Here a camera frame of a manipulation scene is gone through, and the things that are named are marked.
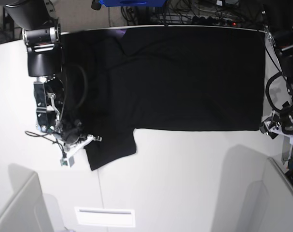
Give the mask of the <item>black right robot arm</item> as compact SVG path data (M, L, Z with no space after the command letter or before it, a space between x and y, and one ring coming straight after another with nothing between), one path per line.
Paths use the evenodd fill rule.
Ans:
M36 101L37 129L41 134L26 131L28 136L49 135L61 150L61 164L69 166L73 155L91 141L101 137L83 132L77 110L88 94L88 77L85 69L76 63L65 63L61 42L61 26L54 16L54 7L49 0L4 0L6 12L21 27L22 38L28 56L28 74L35 77L34 98ZM69 97L70 68L82 76L83 90L77 100Z

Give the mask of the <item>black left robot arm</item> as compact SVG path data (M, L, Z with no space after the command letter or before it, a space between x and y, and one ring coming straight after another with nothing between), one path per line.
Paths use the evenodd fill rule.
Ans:
M272 139L286 136L293 142L293 0L263 0L262 17L266 36L278 60L278 72L269 78L265 96L272 114L260 125L260 131ZM275 106L270 89L273 82L282 77L291 97L281 108Z

